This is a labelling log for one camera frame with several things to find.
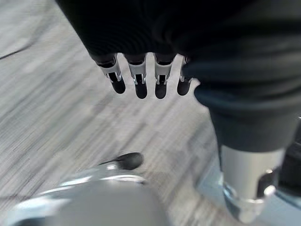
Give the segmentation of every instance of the black rubber tip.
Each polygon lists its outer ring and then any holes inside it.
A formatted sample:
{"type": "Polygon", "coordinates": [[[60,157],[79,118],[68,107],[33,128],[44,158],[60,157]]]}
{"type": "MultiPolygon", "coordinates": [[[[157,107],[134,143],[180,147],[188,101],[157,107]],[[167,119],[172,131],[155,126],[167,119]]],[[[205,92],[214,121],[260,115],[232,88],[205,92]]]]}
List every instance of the black rubber tip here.
{"type": "Polygon", "coordinates": [[[112,83],[113,89],[116,93],[122,94],[126,90],[126,85],[124,84],[123,78],[120,81],[115,81],[112,83]]]}
{"type": "Polygon", "coordinates": [[[135,89],[136,89],[136,95],[137,97],[139,97],[140,99],[144,99],[147,96],[147,87],[146,87],[146,83],[142,84],[142,83],[138,83],[138,85],[135,85],[135,89]]]}
{"type": "Polygon", "coordinates": [[[190,84],[191,82],[189,82],[189,80],[185,79],[184,82],[181,82],[181,80],[179,80],[177,88],[178,94],[181,96],[185,96],[189,91],[190,84]]]}
{"type": "Polygon", "coordinates": [[[156,84],[155,87],[155,95],[158,99],[163,99],[166,95],[166,87],[167,85],[164,84],[156,84]]]}
{"type": "Polygon", "coordinates": [[[119,166],[124,170],[134,170],[143,163],[143,155],[139,152],[127,153],[117,157],[114,161],[118,161],[119,166]]]}

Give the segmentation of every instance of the metal bracket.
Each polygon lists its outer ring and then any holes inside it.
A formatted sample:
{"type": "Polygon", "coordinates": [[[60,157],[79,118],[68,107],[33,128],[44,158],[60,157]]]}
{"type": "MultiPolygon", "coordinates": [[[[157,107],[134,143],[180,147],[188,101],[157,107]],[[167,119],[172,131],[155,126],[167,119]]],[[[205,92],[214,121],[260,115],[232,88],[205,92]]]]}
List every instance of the metal bracket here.
{"type": "Polygon", "coordinates": [[[110,74],[112,75],[115,74],[114,76],[117,78],[117,81],[121,81],[122,76],[121,76],[121,70],[120,66],[117,60],[117,55],[114,56],[114,63],[112,67],[101,67],[99,66],[104,73],[104,75],[113,83],[114,81],[110,78],[110,74]]]}

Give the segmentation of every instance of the robotic hand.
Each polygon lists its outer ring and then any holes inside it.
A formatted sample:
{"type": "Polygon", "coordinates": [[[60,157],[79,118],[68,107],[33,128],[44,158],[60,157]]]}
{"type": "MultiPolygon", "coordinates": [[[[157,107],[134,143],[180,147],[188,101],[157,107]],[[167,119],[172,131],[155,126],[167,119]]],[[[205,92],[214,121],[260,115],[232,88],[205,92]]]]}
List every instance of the robotic hand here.
{"type": "Polygon", "coordinates": [[[155,53],[163,98],[175,54],[185,56],[178,92],[190,81],[215,128],[228,210],[243,223],[277,187],[301,107],[299,0],[56,0],[118,93],[126,57],[139,98],[147,95],[145,53],[155,53]]]}

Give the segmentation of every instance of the black fabric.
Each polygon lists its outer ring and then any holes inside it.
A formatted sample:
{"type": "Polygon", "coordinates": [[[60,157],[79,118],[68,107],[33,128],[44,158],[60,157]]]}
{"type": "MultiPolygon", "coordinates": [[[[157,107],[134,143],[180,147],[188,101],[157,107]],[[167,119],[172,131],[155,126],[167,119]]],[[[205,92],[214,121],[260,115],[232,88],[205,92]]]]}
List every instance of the black fabric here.
{"type": "Polygon", "coordinates": [[[299,0],[57,0],[94,60],[121,52],[190,59],[219,143],[287,147],[301,108],[299,0]]]}

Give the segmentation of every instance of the floor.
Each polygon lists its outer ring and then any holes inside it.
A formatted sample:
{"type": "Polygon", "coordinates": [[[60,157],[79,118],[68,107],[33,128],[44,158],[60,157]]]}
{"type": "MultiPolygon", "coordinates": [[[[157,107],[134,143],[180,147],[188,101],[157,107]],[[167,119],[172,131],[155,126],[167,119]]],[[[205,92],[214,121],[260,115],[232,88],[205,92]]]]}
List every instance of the floor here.
{"type": "Polygon", "coordinates": [[[123,56],[127,90],[119,95],[52,1],[0,0],[0,18],[0,219],[73,172],[141,152],[138,172],[175,226],[240,225],[194,189],[216,142],[208,111],[193,96],[198,82],[188,95],[176,93],[180,56],[158,100],[148,54],[149,94],[140,100],[123,56]]]}

